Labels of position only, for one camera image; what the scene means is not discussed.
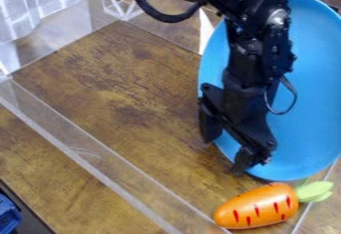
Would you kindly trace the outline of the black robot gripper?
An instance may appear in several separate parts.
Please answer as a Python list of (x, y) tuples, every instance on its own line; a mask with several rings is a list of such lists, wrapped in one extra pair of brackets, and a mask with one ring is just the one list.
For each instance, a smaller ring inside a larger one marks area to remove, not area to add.
[(229, 71), (224, 71), (221, 81), (222, 87), (210, 83), (200, 87), (200, 133), (205, 143), (212, 143), (224, 131), (240, 143), (232, 168), (240, 176), (252, 165), (268, 163), (277, 140), (267, 122), (267, 86), (245, 88)]

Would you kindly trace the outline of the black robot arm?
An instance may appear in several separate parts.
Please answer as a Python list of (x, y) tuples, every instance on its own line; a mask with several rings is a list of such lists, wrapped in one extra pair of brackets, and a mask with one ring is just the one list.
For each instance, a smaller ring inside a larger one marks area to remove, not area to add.
[(267, 164), (277, 140), (267, 122), (280, 86), (291, 83), (296, 56), (289, 39), (291, 8), (288, 0), (186, 0), (210, 4), (225, 17), (229, 46), (222, 85), (200, 87), (200, 130), (206, 142), (225, 132), (240, 143), (233, 172), (237, 174)]

